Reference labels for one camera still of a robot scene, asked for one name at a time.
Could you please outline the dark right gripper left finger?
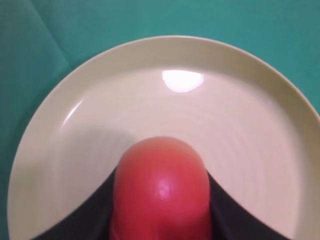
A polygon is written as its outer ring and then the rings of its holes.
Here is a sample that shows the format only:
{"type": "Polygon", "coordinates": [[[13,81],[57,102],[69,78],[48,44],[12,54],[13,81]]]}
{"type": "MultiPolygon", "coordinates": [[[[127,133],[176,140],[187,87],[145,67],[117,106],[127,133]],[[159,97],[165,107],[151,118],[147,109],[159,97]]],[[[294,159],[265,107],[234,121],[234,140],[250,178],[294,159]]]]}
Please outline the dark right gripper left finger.
{"type": "Polygon", "coordinates": [[[109,240],[113,213],[113,170],[101,186],[63,220],[35,240],[109,240]]]}

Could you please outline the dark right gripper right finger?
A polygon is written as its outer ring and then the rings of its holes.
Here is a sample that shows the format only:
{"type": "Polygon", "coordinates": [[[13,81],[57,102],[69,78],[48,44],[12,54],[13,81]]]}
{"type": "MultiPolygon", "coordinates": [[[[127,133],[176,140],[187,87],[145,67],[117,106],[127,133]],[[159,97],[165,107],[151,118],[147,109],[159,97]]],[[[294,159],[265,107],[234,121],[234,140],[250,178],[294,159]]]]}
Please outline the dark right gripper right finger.
{"type": "Polygon", "coordinates": [[[240,206],[208,173],[212,240],[288,240],[240,206]]]}

